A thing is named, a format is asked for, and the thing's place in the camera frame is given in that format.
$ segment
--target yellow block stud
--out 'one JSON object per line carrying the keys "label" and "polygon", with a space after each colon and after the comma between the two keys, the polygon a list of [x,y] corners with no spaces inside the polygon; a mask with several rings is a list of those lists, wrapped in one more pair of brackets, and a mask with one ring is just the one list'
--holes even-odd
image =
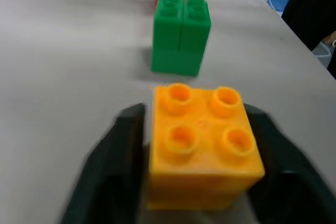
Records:
{"label": "yellow block stud", "polygon": [[240,94],[181,83],[154,92],[149,206],[223,209],[265,170]]}

